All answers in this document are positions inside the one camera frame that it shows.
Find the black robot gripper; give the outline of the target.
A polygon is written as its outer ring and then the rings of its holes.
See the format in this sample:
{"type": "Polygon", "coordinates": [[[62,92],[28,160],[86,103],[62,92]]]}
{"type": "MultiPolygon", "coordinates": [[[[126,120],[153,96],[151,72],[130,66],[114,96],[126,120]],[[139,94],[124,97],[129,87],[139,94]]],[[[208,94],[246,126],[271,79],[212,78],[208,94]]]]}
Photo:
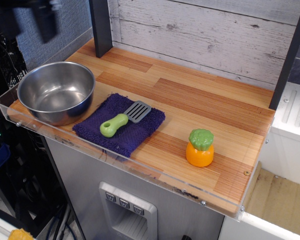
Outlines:
{"type": "Polygon", "coordinates": [[[22,30],[13,9],[30,8],[33,10],[43,43],[48,43],[58,34],[54,11],[61,7],[59,0],[0,0],[0,8],[3,9],[0,20],[2,31],[9,39],[14,39],[21,34],[22,30]]]}

